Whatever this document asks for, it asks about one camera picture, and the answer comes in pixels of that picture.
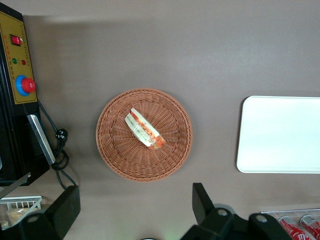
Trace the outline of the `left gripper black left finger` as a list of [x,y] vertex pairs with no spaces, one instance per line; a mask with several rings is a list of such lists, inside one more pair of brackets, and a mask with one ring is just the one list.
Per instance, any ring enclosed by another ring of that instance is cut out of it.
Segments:
[[77,185],[67,189],[45,211],[49,223],[63,240],[81,211],[80,190]]

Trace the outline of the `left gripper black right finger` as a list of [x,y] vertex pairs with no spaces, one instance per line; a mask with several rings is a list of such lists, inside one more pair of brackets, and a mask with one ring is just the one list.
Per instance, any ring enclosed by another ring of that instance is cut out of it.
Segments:
[[192,210],[199,226],[211,227],[214,205],[202,183],[192,184]]

